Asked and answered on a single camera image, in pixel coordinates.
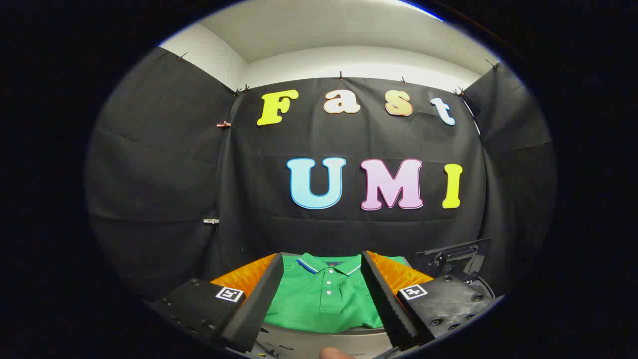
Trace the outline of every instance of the white wall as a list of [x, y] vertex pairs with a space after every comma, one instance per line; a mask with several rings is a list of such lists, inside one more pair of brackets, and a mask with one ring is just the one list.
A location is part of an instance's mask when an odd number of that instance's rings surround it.
[[232, 90], [244, 88], [242, 76], [248, 64], [224, 40], [200, 24], [183, 29], [164, 41], [160, 47], [178, 56], [188, 52], [184, 56], [185, 60]]
[[318, 47], [272, 56], [249, 64], [242, 84], [251, 88], [315, 77], [367, 77], [420, 84], [453, 92], [480, 75], [467, 68], [416, 52], [372, 46]]
[[453, 92], [467, 88], [480, 75], [437, 57], [372, 46], [318, 47], [272, 56], [248, 64], [220, 37], [201, 24], [173, 35], [160, 47], [177, 55], [231, 89], [317, 77], [368, 77], [420, 84]]

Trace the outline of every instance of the orange foam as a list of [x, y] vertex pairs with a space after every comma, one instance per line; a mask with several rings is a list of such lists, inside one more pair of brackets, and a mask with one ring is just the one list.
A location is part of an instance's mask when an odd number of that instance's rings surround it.
[[255, 290], [257, 283], [262, 279], [263, 273], [276, 255], [277, 253], [271, 254], [252, 263], [248, 263], [241, 268], [212, 280], [211, 283], [244, 291], [246, 298], [248, 298], [253, 290]]
[[386, 257], [379, 256], [369, 250], [366, 252], [370, 255], [372, 262], [374, 262], [377, 269], [379, 269], [379, 273], [381, 273], [385, 283], [390, 287], [390, 290], [395, 297], [397, 296], [399, 289], [429, 282], [434, 279], [429, 275], [425, 275]]

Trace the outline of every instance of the collar stripe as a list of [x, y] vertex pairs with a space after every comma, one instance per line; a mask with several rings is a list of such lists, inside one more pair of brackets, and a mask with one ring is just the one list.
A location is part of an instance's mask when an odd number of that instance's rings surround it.
[[346, 275], [350, 275], [353, 271], [358, 270], [359, 268], [361, 268], [361, 264], [358, 265], [355, 269], [351, 270], [349, 273], [346, 273]]
[[307, 269], [308, 271], [310, 271], [312, 274], [317, 274], [318, 270], [314, 269], [313, 267], [310, 266], [310, 264], [304, 262], [301, 258], [299, 258], [297, 260], [297, 262], [299, 264], [301, 264], [302, 267], [304, 267], [305, 269]]

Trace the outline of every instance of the letter m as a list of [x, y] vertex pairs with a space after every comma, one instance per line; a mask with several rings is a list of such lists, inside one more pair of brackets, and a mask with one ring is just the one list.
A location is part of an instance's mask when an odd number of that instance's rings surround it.
[[403, 196], [399, 201], [399, 208], [414, 210], [423, 207], [419, 190], [419, 171], [423, 163], [413, 158], [404, 160], [399, 166], [396, 176], [392, 177], [385, 163], [381, 160], [365, 160], [361, 167], [366, 170], [367, 189], [366, 200], [361, 208], [366, 211], [376, 211], [383, 207], [378, 194], [381, 192], [385, 204], [392, 208], [399, 193]]

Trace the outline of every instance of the black curtain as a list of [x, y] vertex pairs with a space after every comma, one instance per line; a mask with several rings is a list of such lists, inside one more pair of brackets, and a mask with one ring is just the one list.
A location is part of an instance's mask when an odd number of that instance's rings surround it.
[[[508, 292], [528, 273], [549, 232], [556, 204], [557, 170], [547, 122], [536, 98], [503, 63], [464, 91], [480, 128], [487, 173], [481, 236], [507, 253], [508, 270], [490, 279]], [[492, 273], [492, 262], [484, 271]]]
[[220, 139], [233, 91], [156, 48], [107, 100], [87, 151], [85, 192], [101, 248], [149, 298], [201, 275], [217, 218]]
[[[136, 293], [154, 298], [191, 277], [214, 279], [274, 252], [353, 256], [414, 253], [492, 236], [484, 276], [509, 288], [538, 249], [554, 188], [552, 153], [540, 111], [515, 76], [498, 67], [461, 98], [399, 81], [304, 79], [233, 91], [187, 60], [157, 48], [108, 99], [94, 130], [85, 177], [88, 208], [102, 249]], [[283, 120], [257, 126], [262, 96], [295, 89]], [[324, 111], [326, 93], [346, 89], [355, 114]], [[388, 90], [406, 91], [413, 113], [385, 110]], [[455, 125], [430, 102], [441, 98]], [[231, 127], [219, 128], [227, 121]], [[290, 195], [293, 158], [312, 158], [311, 189], [327, 191], [326, 157], [346, 160], [335, 205], [308, 210]], [[422, 161], [423, 207], [386, 204], [364, 211], [363, 160], [395, 175]], [[461, 205], [444, 209], [446, 164], [463, 167]], [[205, 224], [218, 218], [219, 224]]]
[[[262, 96], [291, 89], [299, 97], [290, 100], [282, 121], [257, 126]], [[324, 111], [325, 95], [338, 89], [355, 93], [359, 112]], [[411, 115], [393, 116], [385, 110], [385, 93], [393, 89], [409, 94]], [[430, 103], [437, 97], [450, 106], [454, 126], [445, 124]], [[475, 240], [479, 235], [486, 200], [483, 154], [470, 113], [453, 93], [393, 80], [295, 80], [241, 94], [230, 121], [220, 167], [219, 232], [206, 262], [209, 278], [273, 252], [353, 256], [372, 250], [411, 261], [417, 251]], [[300, 157], [316, 162], [311, 189], [317, 195], [328, 189], [322, 160], [346, 160], [337, 204], [308, 210], [292, 201], [286, 162]], [[403, 160], [421, 160], [423, 207], [403, 210], [384, 203], [377, 211], [362, 210], [366, 173], [360, 163], [370, 158], [383, 160], [392, 175]], [[463, 167], [461, 205], [455, 209], [442, 206], [447, 189], [445, 164]]]

